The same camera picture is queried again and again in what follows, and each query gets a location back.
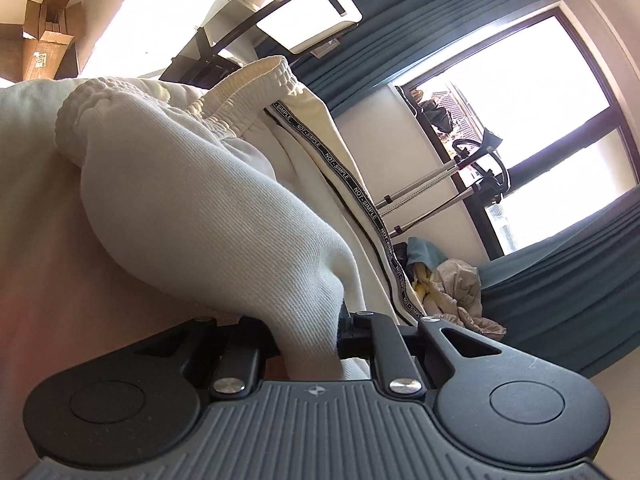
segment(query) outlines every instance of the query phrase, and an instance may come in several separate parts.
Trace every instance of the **teal curtain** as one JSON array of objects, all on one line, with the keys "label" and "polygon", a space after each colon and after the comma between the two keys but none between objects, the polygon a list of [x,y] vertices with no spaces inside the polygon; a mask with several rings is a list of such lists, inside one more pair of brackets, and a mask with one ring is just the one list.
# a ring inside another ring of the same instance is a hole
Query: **teal curtain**
[{"label": "teal curtain", "polygon": [[[360,25],[321,59],[307,56],[294,66],[334,116],[444,46],[540,0],[353,1]],[[273,41],[257,51],[259,57],[282,52]]]},{"label": "teal curtain", "polygon": [[640,187],[479,273],[504,343],[597,374],[640,345]]}]

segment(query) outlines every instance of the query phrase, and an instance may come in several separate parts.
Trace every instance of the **black plastic mount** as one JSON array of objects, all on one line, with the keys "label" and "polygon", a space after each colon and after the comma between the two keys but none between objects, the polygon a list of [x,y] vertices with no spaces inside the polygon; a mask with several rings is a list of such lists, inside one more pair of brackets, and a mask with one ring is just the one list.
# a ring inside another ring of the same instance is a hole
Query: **black plastic mount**
[{"label": "black plastic mount", "polygon": [[[509,171],[505,167],[504,163],[497,155],[495,150],[502,144],[502,139],[495,135],[493,132],[489,131],[487,128],[484,129],[484,133],[482,134],[482,142],[477,142],[473,139],[456,139],[452,143],[453,149],[457,153],[457,158],[460,161],[456,161],[456,165],[458,170],[462,170],[467,166],[473,167],[484,179],[492,180],[493,186],[497,192],[497,196],[494,199],[494,203],[500,202],[502,199],[502,195],[507,193],[510,188],[510,180],[509,180]],[[462,148],[462,146],[471,145],[478,148],[471,155],[468,154],[468,148]],[[490,155],[491,158],[500,166],[500,170],[502,173],[500,174],[500,182],[496,179],[493,171],[485,170],[480,164],[478,164],[478,159],[482,158],[485,155]]]},{"label": "black plastic mount", "polygon": [[26,402],[42,460],[25,478],[605,478],[589,459],[609,409],[580,375],[436,318],[343,310],[338,326],[372,380],[262,380],[278,349],[250,318],[65,370]]}]

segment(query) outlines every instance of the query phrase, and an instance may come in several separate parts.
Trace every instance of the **round pad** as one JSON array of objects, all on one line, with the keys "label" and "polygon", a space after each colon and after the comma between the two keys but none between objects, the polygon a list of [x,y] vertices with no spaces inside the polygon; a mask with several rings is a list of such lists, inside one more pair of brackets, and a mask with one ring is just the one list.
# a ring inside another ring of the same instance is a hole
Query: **round pad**
[{"label": "round pad", "polygon": [[123,381],[88,384],[71,397],[74,415],[94,424],[113,424],[136,415],[145,403],[145,394]]},{"label": "round pad", "polygon": [[564,410],[564,399],[559,392],[533,381],[502,384],[491,392],[490,402],[498,415],[520,424],[544,424]]}]

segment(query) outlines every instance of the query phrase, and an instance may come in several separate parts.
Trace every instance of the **cardboard box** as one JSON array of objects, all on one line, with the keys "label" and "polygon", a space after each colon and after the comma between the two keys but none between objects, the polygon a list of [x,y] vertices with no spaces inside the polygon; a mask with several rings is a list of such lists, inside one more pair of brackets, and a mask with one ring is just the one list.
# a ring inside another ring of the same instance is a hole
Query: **cardboard box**
[{"label": "cardboard box", "polygon": [[66,49],[73,40],[82,38],[86,23],[82,5],[71,7],[69,0],[27,1],[22,35],[22,78],[53,79]]},{"label": "cardboard box", "polygon": [[22,27],[0,23],[0,77],[22,81]]}]

